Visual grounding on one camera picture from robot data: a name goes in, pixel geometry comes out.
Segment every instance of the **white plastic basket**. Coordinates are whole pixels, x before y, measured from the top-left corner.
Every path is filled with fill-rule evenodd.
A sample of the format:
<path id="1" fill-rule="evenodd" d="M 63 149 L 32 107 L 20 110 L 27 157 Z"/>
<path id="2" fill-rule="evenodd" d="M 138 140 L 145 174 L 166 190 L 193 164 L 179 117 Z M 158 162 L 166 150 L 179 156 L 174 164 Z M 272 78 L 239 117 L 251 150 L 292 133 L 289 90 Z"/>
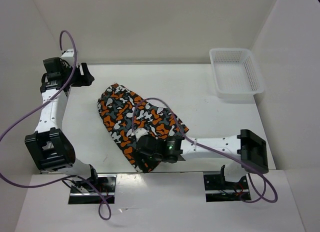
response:
<path id="1" fill-rule="evenodd" d="M 250 50 L 215 48 L 209 54 L 218 97 L 255 95 L 264 91 L 260 69 Z"/>

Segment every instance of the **white backdrop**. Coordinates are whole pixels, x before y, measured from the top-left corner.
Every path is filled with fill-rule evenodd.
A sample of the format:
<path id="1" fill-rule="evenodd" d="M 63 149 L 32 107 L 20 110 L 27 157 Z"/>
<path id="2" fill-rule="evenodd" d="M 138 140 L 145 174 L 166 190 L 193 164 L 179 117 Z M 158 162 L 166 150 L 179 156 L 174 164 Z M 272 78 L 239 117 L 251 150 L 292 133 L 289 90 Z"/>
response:
<path id="1" fill-rule="evenodd" d="M 90 63 L 210 62 L 253 45 L 274 0 L 34 0 L 58 40 L 68 29 Z"/>
<path id="2" fill-rule="evenodd" d="M 0 133 L 41 104 L 42 60 L 58 55 L 50 31 L 33 0 L 0 0 Z M 39 115 L 18 125 L 0 143 L 0 171 L 9 179 L 28 185 L 36 172 L 24 144 Z M 27 190 L 0 180 L 0 228 L 14 231 Z"/>
<path id="3" fill-rule="evenodd" d="M 278 0 L 253 47 L 266 85 L 259 113 L 307 232 L 320 227 L 319 32 L 318 0 Z"/>

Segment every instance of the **white tabletop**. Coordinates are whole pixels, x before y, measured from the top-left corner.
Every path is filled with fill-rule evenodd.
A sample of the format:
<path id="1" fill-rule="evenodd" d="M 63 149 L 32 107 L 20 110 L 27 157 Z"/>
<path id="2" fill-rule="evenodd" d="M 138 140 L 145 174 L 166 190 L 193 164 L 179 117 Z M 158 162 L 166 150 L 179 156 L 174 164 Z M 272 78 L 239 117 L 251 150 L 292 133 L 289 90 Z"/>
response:
<path id="1" fill-rule="evenodd" d="M 31 185 L 62 175 L 34 175 Z M 284 171 L 266 177 L 278 192 L 278 202 L 206 203 L 202 173 L 119 174 L 112 217 L 103 221 L 98 205 L 68 205 L 70 190 L 61 182 L 29 189 L 16 232 L 304 232 Z M 253 182 L 259 191 L 263 181 Z M 250 187 L 252 199 L 257 195 Z M 273 199 L 268 188 L 266 197 Z M 108 216 L 107 209 L 102 214 Z"/>
<path id="2" fill-rule="evenodd" d="M 217 98 L 210 65 L 92 65 L 89 70 L 95 81 L 89 87 L 72 88 L 62 129 L 77 158 L 92 164 L 98 173 L 135 172 L 98 114 L 98 98 L 114 83 L 142 98 L 164 100 L 189 127 L 191 137 L 223 137 L 250 129 L 267 140 L 254 98 L 237 103 Z M 151 103 L 162 106 L 156 101 Z M 273 170 L 268 142 L 267 153 L 269 168 Z M 193 159 L 161 163 L 154 171 L 219 171 L 228 162 L 229 159 Z"/>

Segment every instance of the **orange camouflage cloth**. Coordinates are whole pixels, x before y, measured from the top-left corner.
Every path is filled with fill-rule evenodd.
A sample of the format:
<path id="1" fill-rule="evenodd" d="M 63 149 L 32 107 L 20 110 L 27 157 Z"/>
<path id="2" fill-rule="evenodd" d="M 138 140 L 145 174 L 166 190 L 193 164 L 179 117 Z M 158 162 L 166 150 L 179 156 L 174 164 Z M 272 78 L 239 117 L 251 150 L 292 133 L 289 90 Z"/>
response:
<path id="1" fill-rule="evenodd" d="M 136 152 L 137 140 L 132 134 L 132 116 L 135 116 L 135 129 L 144 128 L 156 139 L 165 140 L 168 136 L 181 136 L 182 134 L 170 111 L 166 108 L 143 102 L 133 115 L 135 105 L 142 100 L 139 95 L 124 86 L 114 84 L 101 95 L 97 107 L 103 124 L 127 160 L 137 172 L 147 173 L 152 171 L 159 162 Z M 186 133 L 189 129 L 179 118 L 178 122 Z"/>

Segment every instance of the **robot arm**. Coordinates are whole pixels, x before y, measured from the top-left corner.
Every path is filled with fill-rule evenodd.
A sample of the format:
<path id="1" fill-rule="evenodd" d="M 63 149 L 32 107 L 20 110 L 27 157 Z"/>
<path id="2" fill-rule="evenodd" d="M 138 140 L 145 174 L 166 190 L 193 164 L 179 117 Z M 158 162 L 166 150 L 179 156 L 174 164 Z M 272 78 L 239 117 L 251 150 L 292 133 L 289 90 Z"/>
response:
<path id="1" fill-rule="evenodd" d="M 217 153 L 197 146 L 197 143 L 200 143 L 244 161 L 263 174 L 269 171 L 266 142 L 250 130 L 241 130 L 239 135 L 230 137 L 191 139 L 195 143 L 190 143 L 182 137 L 169 137 L 161 141 L 144 135 L 137 141 L 137 150 L 156 161 L 168 163 L 195 158 L 222 158 Z M 238 182 L 248 172 L 236 162 L 221 168 L 221 175 L 224 175 L 228 182 Z"/>
<path id="2" fill-rule="evenodd" d="M 42 102 L 50 100 L 70 76 L 74 63 L 73 49 L 67 50 L 61 58 L 49 58 L 43 61 L 46 74 L 42 77 L 40 88 Z M 51 103 L 41 111 L 39 123 L 33 134 L 25 137 L 25 144 L 40 171 L 61 172 L 66 175 L 81 175 L 97 179 L 95 169 L 76 158 L 75 150 L 62 132 L 62 120 L 66 110 L 71 86 L 90 86 L 94 77 L 90 74 L 87 64 L 82 63 L 75 69 L 69 85 Z"/>

